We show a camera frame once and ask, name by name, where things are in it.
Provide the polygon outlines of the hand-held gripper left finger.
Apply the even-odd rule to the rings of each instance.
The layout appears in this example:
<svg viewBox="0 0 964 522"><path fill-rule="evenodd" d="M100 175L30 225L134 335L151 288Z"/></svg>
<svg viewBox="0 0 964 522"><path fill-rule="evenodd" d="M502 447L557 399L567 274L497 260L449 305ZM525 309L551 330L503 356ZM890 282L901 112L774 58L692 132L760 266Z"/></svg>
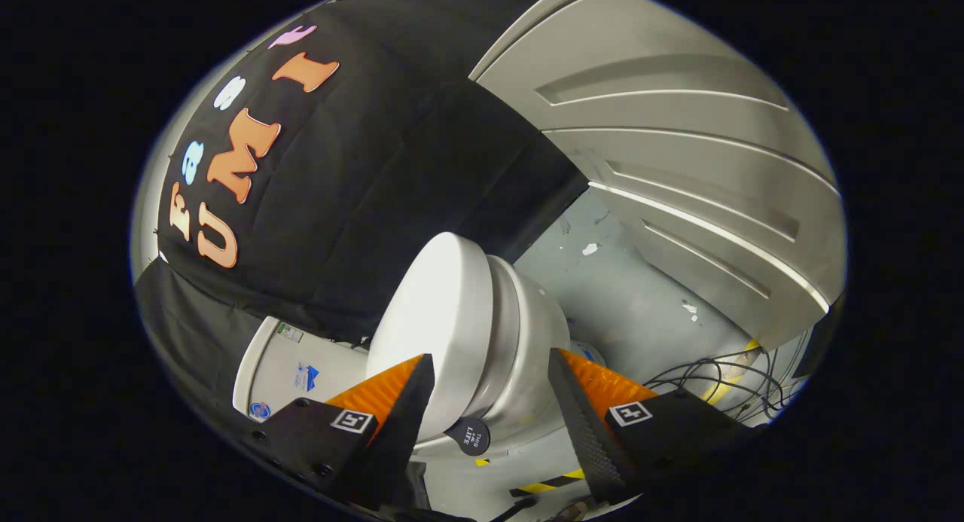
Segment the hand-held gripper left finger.
<svg viewBox="0 0 964 522"><path fill-rule="evenodd" d="M327 402L296 398L252 427L252 456L327 500L378 511L405 478L435 378L421 354Z"/></svg>

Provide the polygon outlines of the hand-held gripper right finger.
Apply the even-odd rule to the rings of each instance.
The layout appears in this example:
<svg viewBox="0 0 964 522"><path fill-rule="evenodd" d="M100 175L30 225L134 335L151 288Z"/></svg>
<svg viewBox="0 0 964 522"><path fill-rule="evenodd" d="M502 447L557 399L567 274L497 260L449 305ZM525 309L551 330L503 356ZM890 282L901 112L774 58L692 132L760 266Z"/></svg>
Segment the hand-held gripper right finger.
<svg viewBox="0 0 964 522"><path fill-rule="evenodd" d="M596 500L622 502L722 465L754 438L750 426L688 389L657 394L618 372L552 348L548 381Z"/></svg>

